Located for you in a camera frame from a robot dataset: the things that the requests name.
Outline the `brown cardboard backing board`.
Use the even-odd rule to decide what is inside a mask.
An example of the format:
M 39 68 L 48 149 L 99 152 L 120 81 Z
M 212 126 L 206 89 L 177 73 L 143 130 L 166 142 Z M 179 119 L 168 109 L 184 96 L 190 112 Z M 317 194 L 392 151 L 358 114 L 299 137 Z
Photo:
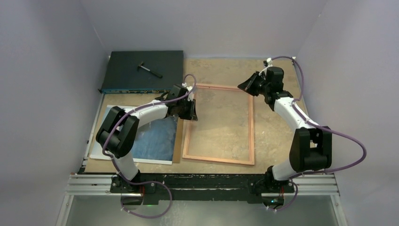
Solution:
M 177 164 L 177 163 L 180 163 L 180 161 L 181 161 L 183 129 L 184 129 L 184 122 L 183 122 L 183 120 L 178 119 L 172 164 Z

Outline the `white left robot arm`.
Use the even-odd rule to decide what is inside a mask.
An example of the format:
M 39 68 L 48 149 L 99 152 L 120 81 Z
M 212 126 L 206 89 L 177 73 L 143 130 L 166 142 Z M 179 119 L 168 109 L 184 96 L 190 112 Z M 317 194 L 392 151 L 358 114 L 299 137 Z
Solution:
M 138 129 L 152 121 L 177 116 L 182 120 L 197 121 L 195 86 L 174 85 L 147 104 L 129 111 L 112 107 L 103 121 L 96 142 L 102 147 L 103 155 L 110 157 L 117 174 L 123 179 L 122 187 L 128 192 L 136 192 L 142 182 L 139 169 L 130 156 Z

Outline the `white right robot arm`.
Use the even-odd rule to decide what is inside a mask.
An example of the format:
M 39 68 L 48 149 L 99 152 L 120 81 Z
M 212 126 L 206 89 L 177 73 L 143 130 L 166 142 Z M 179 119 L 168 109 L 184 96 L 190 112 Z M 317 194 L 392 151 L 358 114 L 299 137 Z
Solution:
M 265 103 L 293 130 L 287 160 L 268 168 L 265 188 L 271 192 L 282 187 L 283 181 L 305 171 L 328 169 L 332 164 L 332 133 L 311 120 L 296 104 L 290 92 L 283 89 L 284 71 L 267 67 L 255 72 L 237 87 L 252 95 L 263 95 Z

